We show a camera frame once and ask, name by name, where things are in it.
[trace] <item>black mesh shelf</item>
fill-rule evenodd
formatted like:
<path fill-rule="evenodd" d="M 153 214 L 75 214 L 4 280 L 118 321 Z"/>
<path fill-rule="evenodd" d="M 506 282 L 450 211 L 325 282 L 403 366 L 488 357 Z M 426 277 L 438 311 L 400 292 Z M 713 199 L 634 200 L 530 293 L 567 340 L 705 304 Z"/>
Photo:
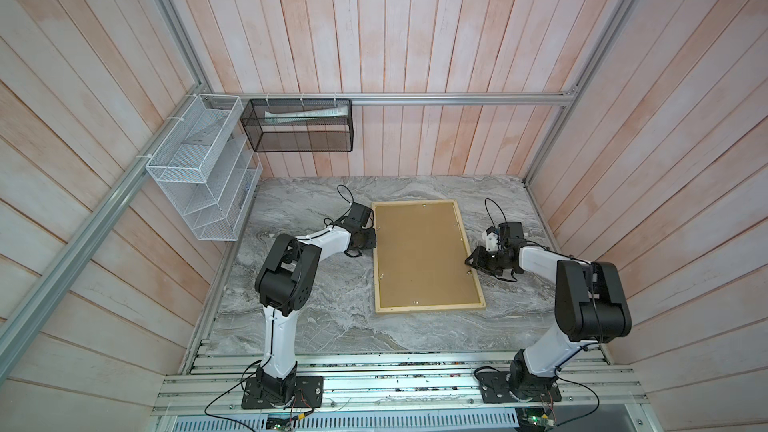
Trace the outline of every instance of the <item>black mesh shelf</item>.
<path fill-rule="evenodd" d="M 346 109 L 342 116 L 330 110 Z M 314 112 L 296 116 L 296 112 Z M 240 119 L 256 152 L 350 152 L 352 101 L 252 99 Z"/>

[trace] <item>marble surface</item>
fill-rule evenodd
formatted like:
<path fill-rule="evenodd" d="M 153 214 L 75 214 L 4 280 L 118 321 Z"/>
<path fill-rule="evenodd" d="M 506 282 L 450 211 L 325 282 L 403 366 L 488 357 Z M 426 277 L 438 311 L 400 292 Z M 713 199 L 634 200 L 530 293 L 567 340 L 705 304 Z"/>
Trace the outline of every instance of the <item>marble surface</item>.
<path fill-rule="evenodd" d="M 493 198 L 526 237 L 547 244 L 523 184 L 507 176 L 271 178 L 259 184 L 253 211 L 211 332 L 210 354 L 260 354 L 264 317 L 254 282 L 274 237 L 322 229 L 324 217 L 347 209 L 336 186 L 356 202 L 454 198 L 474 248 L 490 224 L 483 205 Z M 498 210 L 490 208 L 494 221 Z M 376 314 L 373 258 L 336 254 L 320 263 L 296 330 L 298 354 L 394 350 L 517 350 L 532 345 L 554 322 L 554 285 L 527 273 L 517 283 L 480 273 L 484 311 Z"/>

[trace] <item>black mounting plate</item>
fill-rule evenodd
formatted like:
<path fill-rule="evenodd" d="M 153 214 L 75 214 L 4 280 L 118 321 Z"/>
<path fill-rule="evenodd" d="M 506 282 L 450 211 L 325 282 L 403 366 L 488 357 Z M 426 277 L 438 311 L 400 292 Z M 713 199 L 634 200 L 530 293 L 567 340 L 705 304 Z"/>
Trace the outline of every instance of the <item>black mounting plate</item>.
<path fill-rule="evenodd" d="M 478 379 L 482 382 L 478 388 L 484 404 L 509 404 L 512 402 L 523 402 L 512 395 L 508 382 L 509 372 L 477 372 Z M 560 389 L 555 384 L 549 389 L 552 394 L 553 402 L 560 402 L 563 398 L 560 395 Z"/>
<path fill-rule="evenodd" d="M 293 407 L 300 409 L 309 406 L 312 409 L 320 408 L 322 405 L 322 382 L 321 375 L 300 375 L 296 377 L 294 386 Z M 274 409 L 269 401 L 262 398 L 261 386 L 256 378 L 250 378 L 245 381 L 245 390 L 241 407 L 245 410 L 252 409 Z"/>

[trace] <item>brown backing board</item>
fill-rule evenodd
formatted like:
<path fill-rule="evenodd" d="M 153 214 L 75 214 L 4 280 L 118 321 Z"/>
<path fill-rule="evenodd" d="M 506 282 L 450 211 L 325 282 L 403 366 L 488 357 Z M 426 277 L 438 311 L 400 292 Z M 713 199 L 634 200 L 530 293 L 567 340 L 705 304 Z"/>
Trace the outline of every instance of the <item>brown backing board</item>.
<path fill-rule="evenodd" d="M 371 204 L 376 312 L 484 309 L 456 200 Z"/>

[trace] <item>wooden frame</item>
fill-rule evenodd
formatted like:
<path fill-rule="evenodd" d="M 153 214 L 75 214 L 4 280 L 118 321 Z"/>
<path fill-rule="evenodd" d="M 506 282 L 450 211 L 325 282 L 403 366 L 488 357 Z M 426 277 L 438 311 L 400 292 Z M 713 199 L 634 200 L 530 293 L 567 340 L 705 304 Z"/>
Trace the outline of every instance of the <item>wooden frame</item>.
<path fill-rule="evenodd" d="M 374 217 L 376 216 L 376 210 L 380 207 L 388 206 L 410 206 L 417 204 L 438 204 L 438 203 L 450 203 L 453 206 L 453 211 L 456 216 L 456 222 L 458 228 L 462 233 L 462 242 L 464 243 L 464 249 L 466 256 L 468 257 L 471 251 L 469 250 L 469 240 L 467 240 L 467 233 L 464 229 L 464 222 L 462 221 L 462 214 L 458 209 L 458 203 L 454 199 L 438 199 L 438 200 L 403 200 L 393 202 L 374 202 L 371 204 Z M 374 285 L 374 298 L 376 300 L 376 312 L 378 314 L 398 313 L 398 312 L 434 312 L 434 311 L 448 311 L 448 310 L 478 310 L 485 309 L 485 296 L 483 295 L 480 287 L 480 280 L 478 279 L 477 271 L 474 268 L 470 268 L 472 280 L 475 284 L 475 291 L 478 296 L 477 302 L 465 303 L 465 304 L 442 304 L 442 305 L 409 305 L 403 307 L 382 307 L 381 305 L 381 289 L 379 279 L 381 277 L 379 273 L 379 248 L 373 249 L 373 285 Z"/>

